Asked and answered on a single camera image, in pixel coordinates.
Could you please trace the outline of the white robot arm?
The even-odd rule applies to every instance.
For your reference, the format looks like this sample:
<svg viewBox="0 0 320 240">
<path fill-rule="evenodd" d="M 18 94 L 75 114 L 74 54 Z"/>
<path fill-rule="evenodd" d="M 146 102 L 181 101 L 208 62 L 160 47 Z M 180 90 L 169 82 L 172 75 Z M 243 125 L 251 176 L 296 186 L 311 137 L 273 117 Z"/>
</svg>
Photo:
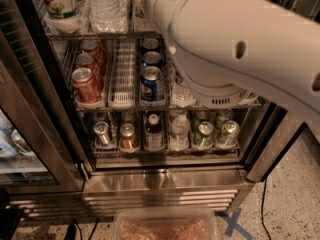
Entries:
<svg viewBox="0 0 320 240">
<path fill-rule="evenodd" d="M 320 25 L 266 0 L 141 0 L 198 102 L 252 91 L 320 129 Z"/>
</svg>

